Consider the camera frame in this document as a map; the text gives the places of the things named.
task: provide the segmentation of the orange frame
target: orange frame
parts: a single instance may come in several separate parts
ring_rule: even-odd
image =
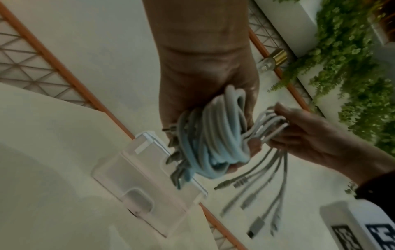
[[[8,23],[21,35],[21,37],[24,38],[54,69],[56,69],[56,71],[86,101],[88,101],[97,110],[106,113],[131,139],[135,138],[135,136],[16,18],[16,16],[6,8],[2,2],[0,2],[0,14],[3,16],[3,19],[8,21]],[[252,43],[257,47],[258,51],[264,57],[268,57],[269,52],[251,29],[249,29],[249,37]],[[281,79],[282,71],[278,68],[275,72]],[[299,105],[303,109],[309,110],[308,105],[294,86],[289,84],[287,88]],[[206,215],[207,221],[215,226],[215,228],[220,231],[226,239],[228,239],[238,250],[247,250],[247,248],[241,244],[241,242],[238,241],[203,204],[200,203],[200,206]]]

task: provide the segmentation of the black sleeve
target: black sleeve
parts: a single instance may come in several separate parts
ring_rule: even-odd
[[[378,205],[395,222],[395,171],[379,176],[363,184],[355,191],[357,199],[365,199]]]

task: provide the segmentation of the hanging plant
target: hanging plant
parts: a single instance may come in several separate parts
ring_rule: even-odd
[[[310,79],[309,84],[316,88],[313,102],[340,86],[339,98],[348,98],[339,112],[340,121],[356,135],[395,155],[393,86],[372,58],[368,21],[380,2],[323,0],[321,6],[317,13],[317,46],[290,64],[271,90],[285,87],[299,74],[323,65],[323,70]]]

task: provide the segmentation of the bundle of cables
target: bundle of cables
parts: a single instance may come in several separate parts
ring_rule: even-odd
[[[173,184],[178,189],[181,189],[185,182],[189,182],[195,173],[215,179],[224,176],[231,164],[249,162],[251,158],[247,145],[248,140],[260,138],[262,143],[266,143],[288,126],[285,117],[278,116],[273,110],[266,110],[260,113],[254,125],[247,129],[247,122],[244,116],[245,101],[245,91],[235,89],[234,86],[229,85],[226,87],[224,94],[216,96],[203,109],[187,110],[181,114],[176,124],[163,129],[164,132],[171,134],[169,147],[175,148],[175,152],[168,157],[166,163],[169,164],[173,161],[179,163],[170,176]],[[257,228],[260,227],[260,230],[263,227],[260,222],[264,221],[276,204],[278,206],[272,221],[272,234],[277,230],[280,218],[286,184],[287,153],[277,150],[267,166],[251,174],[265,161],[271,150],[250,171],[231,180],[224,181],[215,188],[224,188],[232,183],[234,187],[246,184],[244,189],[223,209],[221,214],[223,216],[246,193],[252,184],[264,176],[278,160],[276,169],[265,184],[251,193],[243,202],[242,208],[245,209],[273,179],[284,158],[284,178],[280,192],[269,206],[268,211],[262,217],[258,217],[252,224],[248,232],[251,238],[256,235]]]

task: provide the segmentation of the qr code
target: qr code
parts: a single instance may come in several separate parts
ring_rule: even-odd
[[[344,250],[363,250],[357,238],[347,225],[332,226]]]
[[[395,229],[389,224],[369,224],[367,229],[383,250],[395,250]]]

